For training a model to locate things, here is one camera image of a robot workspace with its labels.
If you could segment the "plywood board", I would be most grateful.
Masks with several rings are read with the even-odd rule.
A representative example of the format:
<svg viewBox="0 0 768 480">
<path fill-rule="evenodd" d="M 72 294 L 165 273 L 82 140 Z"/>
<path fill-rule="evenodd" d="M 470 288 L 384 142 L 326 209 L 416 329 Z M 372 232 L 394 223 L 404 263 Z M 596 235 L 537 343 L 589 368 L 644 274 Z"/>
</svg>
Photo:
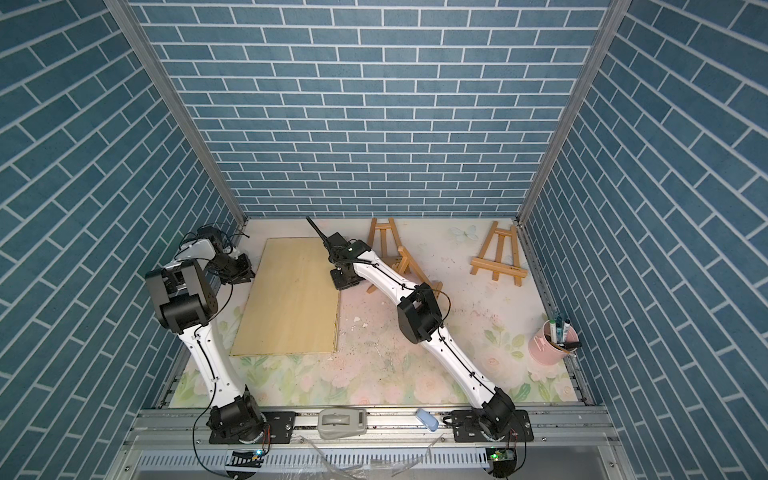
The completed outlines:
<svg viewBox="0 0 768 480">
<path fill-rule="evenodd" d="M 266 241 L 232 356 L 332 353 L 340 292 L 318 238 Z"/>
</svg>

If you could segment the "wooden easel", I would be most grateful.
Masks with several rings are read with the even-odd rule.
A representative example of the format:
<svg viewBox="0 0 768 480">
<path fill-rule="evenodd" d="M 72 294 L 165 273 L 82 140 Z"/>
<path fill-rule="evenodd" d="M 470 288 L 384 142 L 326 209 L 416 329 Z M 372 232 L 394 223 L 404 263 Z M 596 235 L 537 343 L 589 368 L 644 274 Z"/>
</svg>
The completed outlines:
<svg viewBox="0 0 768 480">
<path fill-rule="evenodd" d="M 398 248 L 399 257 L 385 257 L 383 261 L 393 268 L 398 274 L 405 276 L 408 273 L 415 274 L 419 280 L 428 284 L 440 297 L 443 295 L 442 286 L 440 281 L 431 281 L 424 273 L 422 268 L 418 265 L 413 255 L 404 246 Z"/>
<path fill-rule="evenodd" d="M 528 270 L 522 266 L 518 231 L 514 224 L 504 227 L 493 221 L 482 243 L 479 253 L 470 261 L 470 274 L 481 270 L 491 274 L 491 280 L 498 282 L 502 276 L 512 278 L 516 287 L 523 286 Z"/>
<path fill-rule="evenodd" d="M 367 244 L 371 248 L 374 247 L 376 236 L 379 236 L 379 257 L 389 266 L 397 264 L 401 260 L 399 249 L 402 246 L 402 242 L 394 219 L 388 218 L 386 222 L 380 223 L 377 218 L 372 218 L 367 237 Z M 388 253 L 389 237 L 392 237 L 395 247 L 393 255 Z"/>
</svg>

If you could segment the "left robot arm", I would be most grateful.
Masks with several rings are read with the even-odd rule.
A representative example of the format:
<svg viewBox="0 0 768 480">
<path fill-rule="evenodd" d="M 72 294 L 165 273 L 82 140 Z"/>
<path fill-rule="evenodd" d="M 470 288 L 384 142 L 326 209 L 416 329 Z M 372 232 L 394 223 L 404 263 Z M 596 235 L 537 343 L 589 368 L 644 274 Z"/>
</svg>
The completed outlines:
<svg viewBox="0 0 768 480">
<path fill-rule="evenodd" d="M 172 260 L 146 273 L 144 280 L 160 326 L 182 341 L 203 379 L 210 440 L 262 441 L 267 420 L 224 348 L 216 325 L 220 307 L 207 273 L 231 287 L 255 278 L 249 257 L 213 224 L 184 236 Z"/>
</svg>

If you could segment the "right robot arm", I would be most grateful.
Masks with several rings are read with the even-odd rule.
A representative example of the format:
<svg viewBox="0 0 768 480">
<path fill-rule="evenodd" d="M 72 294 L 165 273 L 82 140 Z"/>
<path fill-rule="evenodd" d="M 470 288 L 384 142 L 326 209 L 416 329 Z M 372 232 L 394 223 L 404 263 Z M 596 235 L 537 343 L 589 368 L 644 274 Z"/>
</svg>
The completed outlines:
<svg viewBox="0 0 768 480">
<path fill-rule="evenodd" d="M 451 374 L 468 398 L 479 428 L 488 439 L 500 440 L 511 431 L 515 405 L 511 397 L 487 379 L 456 344 L 448 331 L 435 291 L 416 284 L 389 267 L 365 242 L 338 233 L 322 238 L 331 278 L 338 290 L 367 280 L 393 302 L 406 339 L 424 347 Z"/>
</svg>

